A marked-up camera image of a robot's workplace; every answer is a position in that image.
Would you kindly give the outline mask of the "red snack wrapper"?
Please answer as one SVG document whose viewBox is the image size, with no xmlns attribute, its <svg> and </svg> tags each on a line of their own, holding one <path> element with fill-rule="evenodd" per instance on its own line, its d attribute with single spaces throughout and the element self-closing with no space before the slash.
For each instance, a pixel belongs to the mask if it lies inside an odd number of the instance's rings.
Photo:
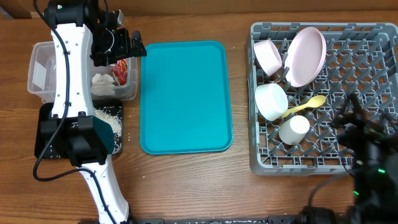
<svg viewBox="0 0 398 224">
<path fill-rule="evenodd" d="M 115 64 L 111 65 L 111 69 L 118 79 L 119 85 L 123 86 L 127 83 L 128 65 L 127 59 L 118 60 Z"/>
</svg>

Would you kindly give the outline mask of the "yellow plastic spoon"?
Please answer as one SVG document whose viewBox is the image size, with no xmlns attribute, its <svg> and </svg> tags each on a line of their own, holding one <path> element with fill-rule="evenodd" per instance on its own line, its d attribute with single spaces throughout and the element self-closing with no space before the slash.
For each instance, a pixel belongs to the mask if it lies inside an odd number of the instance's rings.
<svg viewBox="0 0 398 224">
<path fill-rule="evenodd" d="M 296 107 L 291 108 L 291 109 L 288 109 L 281 116 L 281 118 L 286 118 L 286 117 L 288 117 L 289 114 L 296 113 L 296 112 L 298 112 L 300 110 L 304 110 L 306 108 L 318 108 L 318 107 L 322 106 L 325 102 L 326 102 L 326 97 L 325 96 L 322 96 L 322 95 L 314 96 L 314 97 L 310 98 L 307 103 L 302 104 L 300 106 L 296 106 Z"/>
</svg>

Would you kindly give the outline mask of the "white napkin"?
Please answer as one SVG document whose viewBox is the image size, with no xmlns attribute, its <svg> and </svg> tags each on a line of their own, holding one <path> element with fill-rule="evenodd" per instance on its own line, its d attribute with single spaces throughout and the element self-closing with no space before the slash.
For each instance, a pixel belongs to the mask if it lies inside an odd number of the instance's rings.
<svg viewBox="0 0 398 224">
<path fill-rule="evenodd" d="M 91 92 L 96 96 L 114 96 L 114 78 L 109 74 L 97 73 L 92 78 Z"/>
</svg>

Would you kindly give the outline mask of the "grey dishwasher rack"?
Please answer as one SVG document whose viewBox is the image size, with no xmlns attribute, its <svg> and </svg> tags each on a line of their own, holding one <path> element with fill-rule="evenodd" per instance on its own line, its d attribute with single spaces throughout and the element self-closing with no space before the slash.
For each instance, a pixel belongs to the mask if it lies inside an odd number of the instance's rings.
<svg viewBox="0 0 398 224">
<path fill-rule="evenodd" d="M 351 149 L 337 141 L 339 131 L 330 126 L 348 93 L 354 93 L 373 122 L 381 112 L 397 116 L 397 27 L 391 23 L 314 23 L 326 40 L 326 59 L 319 75 L 296 88 L 287 81 L 287 68 L 268 77 L 255 60 L 254 44 L 271 40 L 283 58 L 306 22 L 256 22 L 251 26 L 246 50 L 249 96 L 249 164 L 256 175 L 335 174 L 353 163 Z M 310 129 L 300 144 L 284 144 L 278 135 L 283 121 L 266 120 L 258 111 L 255 90 L 276 83 L 287 95 L 290 107 L 323 95 L 319 108 L 302 110 Z"/>
</svg>

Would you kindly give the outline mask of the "white cup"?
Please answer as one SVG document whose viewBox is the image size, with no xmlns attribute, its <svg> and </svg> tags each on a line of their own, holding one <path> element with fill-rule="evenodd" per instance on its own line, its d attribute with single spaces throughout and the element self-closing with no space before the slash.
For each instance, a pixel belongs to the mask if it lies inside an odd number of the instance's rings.
<svg viewBox="0 0 398 224">
<path fill-rule="evenodd" d="M 310 129 L 309 120 L 301 115 L 296 115 L 287 120 L 279 128 L 279 137 L 288 145 L 299 144 Z"/>
</svg>

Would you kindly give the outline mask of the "large white plate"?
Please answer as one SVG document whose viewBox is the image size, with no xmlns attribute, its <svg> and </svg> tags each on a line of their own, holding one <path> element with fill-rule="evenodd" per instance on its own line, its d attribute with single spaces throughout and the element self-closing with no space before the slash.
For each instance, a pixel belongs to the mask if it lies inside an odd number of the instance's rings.
<svg viewBox="0 0 398 224">
<path fill-rule="evenodd" d="M 301 30 L 291 42 L 285 68 L 285 76 L 293 87 L 301 87 L 312 82 L 320 73 L 326 58 L 326 40 L 314 27 Z"/>
</svg>

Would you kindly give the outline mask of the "white bowl with food scraps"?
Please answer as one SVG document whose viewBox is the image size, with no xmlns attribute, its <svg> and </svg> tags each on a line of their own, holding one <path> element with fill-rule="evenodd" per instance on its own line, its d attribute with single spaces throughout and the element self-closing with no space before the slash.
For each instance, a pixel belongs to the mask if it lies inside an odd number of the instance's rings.
<svg viewBox="0 0 398 224">
<path fill-rule="evenodd" d="M 287 95 L 276 83 L 258 86 L 255 89 L 255 102 L 259 112 L 268 121 L 281 117 L 288 108 Z"/>
</svg>

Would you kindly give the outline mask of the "pink bowl with rice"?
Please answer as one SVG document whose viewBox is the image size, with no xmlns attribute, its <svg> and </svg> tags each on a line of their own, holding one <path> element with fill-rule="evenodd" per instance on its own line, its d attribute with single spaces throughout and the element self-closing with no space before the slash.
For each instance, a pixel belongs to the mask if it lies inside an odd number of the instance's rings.
<svg viewBox="0 0 398 224">
<path fill-rule="evenodd" d="M 282 66 L 280 53 L 274 43 L 270 40 L 263 40 L 254 44 L 254 53 L 263 71 L 273 75 Z"/>
</svg>

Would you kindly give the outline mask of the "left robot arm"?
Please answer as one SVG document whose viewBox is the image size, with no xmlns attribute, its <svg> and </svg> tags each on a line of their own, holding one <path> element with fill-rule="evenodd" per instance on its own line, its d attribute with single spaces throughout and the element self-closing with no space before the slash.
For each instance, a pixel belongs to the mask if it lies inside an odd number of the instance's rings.
<svg viewBox="0 0 398 224">
<path fill-rule="evenodd" d="M 113 130 L 95 115 L 90 68 L 146 56 L 141 34 L 124 28 L 121 11 L 98 1 L 50 1 L 39 16 L 51 30 L 57 66 L 51 115 L 37 132 L 44 151 L 57 151 L 83 176 L 99 223 L 134 223 L 113 169 Z"/>
</svg>

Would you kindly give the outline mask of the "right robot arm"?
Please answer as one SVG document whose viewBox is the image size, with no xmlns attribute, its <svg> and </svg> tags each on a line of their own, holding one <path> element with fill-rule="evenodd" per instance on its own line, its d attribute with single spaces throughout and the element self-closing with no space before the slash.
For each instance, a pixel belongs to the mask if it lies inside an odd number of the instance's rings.
<svg viewBox="0 0 398 224">
<path fill-rule="evenodd" d="M 331 126 L 344 129 L 338 144 L 353 151 L 355 200 L 346 223 L 397 223 L 397 121 L 385 111 L 377 123 L 367 119 L 352 93 Z"/>
</svg>

